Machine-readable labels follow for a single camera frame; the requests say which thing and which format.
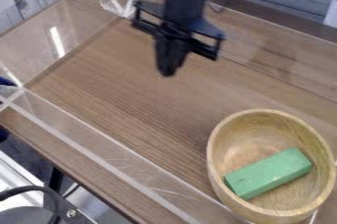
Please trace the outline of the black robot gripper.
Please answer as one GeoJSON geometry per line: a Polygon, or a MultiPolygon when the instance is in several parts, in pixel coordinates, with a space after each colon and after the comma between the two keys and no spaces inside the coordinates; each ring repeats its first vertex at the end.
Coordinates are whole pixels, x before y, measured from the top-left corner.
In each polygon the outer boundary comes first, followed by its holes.
{"type": "Polygon", "coordinates": [[[173,76],[179,67],[183,66],[184,60],[189,52],[193,52],[211,60],[216,60],[220,51],[221,42],[225,40],[225,34],[213,26],[204,17],[200,17],[189,25],[176,24],[165,19],[165,6],[160,3],[137,0],[133,3],[136,14],[132,20],[132,26],[149,35],[155,35],[160,29],[167,31],[171,37],[184,38],[175,39],[169,42],[165,37],[156,36],[156,59],[157,68],[164,76],[173,76]],[[163,22],[156,24],[141,17],[147,13],[163,22]],[[192,35],[199,34],[204,37],[215,39],[215,44],[207,44],[196,39],[192,35]]]}

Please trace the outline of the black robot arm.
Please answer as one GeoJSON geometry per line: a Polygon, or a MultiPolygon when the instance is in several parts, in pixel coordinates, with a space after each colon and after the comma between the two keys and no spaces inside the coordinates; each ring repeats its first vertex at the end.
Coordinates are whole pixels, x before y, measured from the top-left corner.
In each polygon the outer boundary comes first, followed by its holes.
{"type": "Polygon", "coordinates": [[[191,52],[216,60],[224,32],[204,18],[207,0],[165,0],[164,4],[137,0],[132,26],[155,38],[156,65],[171,77],[191,52]]]}

